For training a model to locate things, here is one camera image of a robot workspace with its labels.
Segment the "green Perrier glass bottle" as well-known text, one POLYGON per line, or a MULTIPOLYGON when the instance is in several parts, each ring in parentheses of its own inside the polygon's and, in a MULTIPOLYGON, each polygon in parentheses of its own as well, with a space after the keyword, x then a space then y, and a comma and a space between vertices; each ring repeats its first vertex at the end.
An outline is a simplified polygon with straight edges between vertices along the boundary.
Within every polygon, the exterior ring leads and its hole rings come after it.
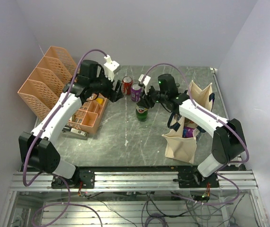
POLYGON ((137 105, 136 110, 135 110, 135 114, 136 114, 138 121, 145 122, 147 120, 148 109, 141 106, 141 105, 137 105))

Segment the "purple Fanta can front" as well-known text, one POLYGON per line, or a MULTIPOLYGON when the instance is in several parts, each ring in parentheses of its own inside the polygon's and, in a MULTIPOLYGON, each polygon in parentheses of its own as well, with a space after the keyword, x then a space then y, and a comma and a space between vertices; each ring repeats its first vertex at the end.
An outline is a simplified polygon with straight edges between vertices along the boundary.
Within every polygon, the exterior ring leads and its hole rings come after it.
POLYGON ((183 128, 182 137, 183 138, 193 138, 194 137, 194 132, 195 132, 195 129, 185 126, 183 128))

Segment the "purple fanta can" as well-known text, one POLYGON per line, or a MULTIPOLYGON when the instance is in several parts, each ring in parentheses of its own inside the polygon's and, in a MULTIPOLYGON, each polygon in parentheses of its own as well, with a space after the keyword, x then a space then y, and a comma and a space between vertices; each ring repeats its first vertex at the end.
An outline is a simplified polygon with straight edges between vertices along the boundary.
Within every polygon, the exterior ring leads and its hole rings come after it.
POLYGON ((139 86, 138 83, 134 83, 131 86, 131 100, 134 102, 138 102, 140 99, 140 94, 141 94, 142 87, 139 86))
POLYGON ((183 128, 182 137, 183 138, 193 138, 194 137, 194 132, 195 132, 195 129, 185 126, 183 128))

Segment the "cream canvas tote bag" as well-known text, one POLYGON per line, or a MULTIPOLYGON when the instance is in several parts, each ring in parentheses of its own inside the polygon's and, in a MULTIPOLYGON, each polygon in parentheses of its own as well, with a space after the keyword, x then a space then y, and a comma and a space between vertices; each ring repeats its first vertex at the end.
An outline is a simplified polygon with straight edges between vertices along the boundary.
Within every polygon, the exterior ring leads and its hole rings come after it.
MULTIPOLYGON (((212 84, 201 89, 192 81, 189 86, 192 98, 194 98, 199 105, 211 111, 215 100, 212 84)), ((167 127, 170 131, 167 134, 162 135, 167 141, 165 157, 190 164, 194 163, 194 156, 197 149, 197 138, 201 134, 201 130, 198 128, 198 125, 183 116, 171 113, 167 122, 167 127), (182 137, 183 128, 185 126, 195 129, 193 138, 182 137)))

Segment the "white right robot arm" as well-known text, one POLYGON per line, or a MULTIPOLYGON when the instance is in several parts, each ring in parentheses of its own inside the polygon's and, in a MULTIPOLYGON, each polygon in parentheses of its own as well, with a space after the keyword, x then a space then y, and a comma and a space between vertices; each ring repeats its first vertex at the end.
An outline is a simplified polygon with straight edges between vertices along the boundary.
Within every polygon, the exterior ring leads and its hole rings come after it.
POLYGON ((167 141, 165 157, 192 164, 198 134, 207 132, 213 139, 211 154, 196 167, 192 176, 197 187, 203 187, 210 175, 247 151, 241 123, 211 112, 215 98, 210 85, 201 90, 191 82, 190 88, 194 89, 191 94, 189 90, 180 93, 171 74, 158 77, 159 90, 155 90, 150 82, 149 76, 140 76, 139 84, 143 89, 136 108, 147 112, 159 103, 171 113, 167 122, 170 131, 163 135, 167 141))

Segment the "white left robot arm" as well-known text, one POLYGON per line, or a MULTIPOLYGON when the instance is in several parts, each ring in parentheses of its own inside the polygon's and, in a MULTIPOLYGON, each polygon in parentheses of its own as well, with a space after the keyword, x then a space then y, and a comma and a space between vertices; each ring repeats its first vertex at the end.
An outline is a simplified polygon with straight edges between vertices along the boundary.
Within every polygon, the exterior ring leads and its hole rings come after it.
POLYGON ((28 166, 63 177, 63 182, 70 188, 80 183, 78 167, 65 161, 54 144, 68 120, 93 94, 101 94, 111 102, 123 97, 121 81, 114 80, 120 65, 110 56, 106 56, 105 61, 104 65, 92 60, 79 63, 49 114, 30 133, 20 135, 18 142, 25 186, 30 185, 26 180, 28 166))

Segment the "purple Fanta can rear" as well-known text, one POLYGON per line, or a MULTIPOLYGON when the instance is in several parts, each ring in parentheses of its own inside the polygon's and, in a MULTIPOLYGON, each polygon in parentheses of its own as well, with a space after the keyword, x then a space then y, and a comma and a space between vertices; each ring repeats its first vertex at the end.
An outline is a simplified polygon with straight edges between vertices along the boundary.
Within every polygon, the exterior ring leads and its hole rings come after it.
POLYGON ((131 100, 134 102, 138 102, 140 99, 140 94, 141 94, 142 87, 139 86, 138 83, 134 83, 131 86, 131 100))

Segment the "red cola can rear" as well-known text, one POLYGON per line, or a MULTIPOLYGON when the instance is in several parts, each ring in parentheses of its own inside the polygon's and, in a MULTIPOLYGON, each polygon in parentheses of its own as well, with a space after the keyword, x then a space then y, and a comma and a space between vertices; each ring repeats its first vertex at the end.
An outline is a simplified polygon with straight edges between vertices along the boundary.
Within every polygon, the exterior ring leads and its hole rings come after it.
POLYGON ((131 87, 133 84, 133 80, 130 76, 124 76, 122 79, 122 92, 124 95, 131 94, 131 87))

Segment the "yellow sticky note block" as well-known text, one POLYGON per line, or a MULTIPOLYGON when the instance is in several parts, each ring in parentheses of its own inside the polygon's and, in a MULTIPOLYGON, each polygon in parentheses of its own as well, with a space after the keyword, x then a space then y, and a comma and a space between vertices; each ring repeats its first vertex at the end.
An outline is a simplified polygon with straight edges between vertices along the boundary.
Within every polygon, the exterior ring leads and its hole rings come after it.
POLYGON ((103 105, 103 103, 104 103, 104 99, 103 98, 97 98, 96 100, 95 100, 98 104, 100 104, 100 105, 103 105))

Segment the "black grey stapler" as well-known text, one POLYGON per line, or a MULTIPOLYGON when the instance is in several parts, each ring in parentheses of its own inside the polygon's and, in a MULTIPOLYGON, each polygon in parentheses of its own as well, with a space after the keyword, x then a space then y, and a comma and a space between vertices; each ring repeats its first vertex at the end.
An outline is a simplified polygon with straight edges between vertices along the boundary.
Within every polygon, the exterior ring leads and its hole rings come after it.
POLYGON ((81 131, 79 129, 71 128, 71 127, 64 127, 62 129, 62 133, 68 138, 74 138, 74 139, 86 140, 88 137, 87 132, 81 131))

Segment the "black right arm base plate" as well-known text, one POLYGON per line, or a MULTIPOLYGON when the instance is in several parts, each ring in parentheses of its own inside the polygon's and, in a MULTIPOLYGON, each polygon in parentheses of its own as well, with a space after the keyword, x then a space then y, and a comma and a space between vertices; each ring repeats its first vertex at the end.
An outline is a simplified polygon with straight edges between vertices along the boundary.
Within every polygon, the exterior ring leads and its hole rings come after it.
POLYGON ((178 172, 178 176, 172 180, 177 182, 180 188, 218 188, 219 182, 216 174, 203 177, 198 172, 178 172))

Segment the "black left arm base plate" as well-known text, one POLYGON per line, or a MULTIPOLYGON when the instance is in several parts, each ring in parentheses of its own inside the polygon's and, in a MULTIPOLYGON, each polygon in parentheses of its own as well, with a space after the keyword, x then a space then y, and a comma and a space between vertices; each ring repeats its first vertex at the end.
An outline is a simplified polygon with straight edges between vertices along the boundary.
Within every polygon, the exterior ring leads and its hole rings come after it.
POLYGON ((69 188, 82 188, 82 189, 93 189, 95 184, 95 173, 92 170, 80 169, 77 170, 71 179, 64 177, 53 177, 51 188, 52 189, 64 189, 66 181, 69 188))

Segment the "aluminium mounting rail frame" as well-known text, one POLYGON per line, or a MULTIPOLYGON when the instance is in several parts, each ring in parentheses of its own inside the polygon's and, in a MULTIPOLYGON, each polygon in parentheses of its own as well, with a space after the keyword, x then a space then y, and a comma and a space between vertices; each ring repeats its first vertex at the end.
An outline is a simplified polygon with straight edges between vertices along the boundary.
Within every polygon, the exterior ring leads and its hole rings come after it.
MULTIPOLYGON (((135 191, 183 191, 184 188, 176 182, 178 172, 95 172, 93 174, 93 188, 84 189, 85 192, 135 192, 135 191)), ((269 220, 263 207, 258 185, 253 171, 220 171, 216 175, 219 184, 216 190, 248 190, 251 193, 253 209, 256 212, 259 226, 268 227, 269 220)), ((41 174, 29 186, 22 183, 22 173, 13 174, 6 201, 0 216, 0 227, 9 225, 11 212, 17 202, 19 192, 68 192, 67 187, 56 189, 51 184, 54 177, 41 174)))

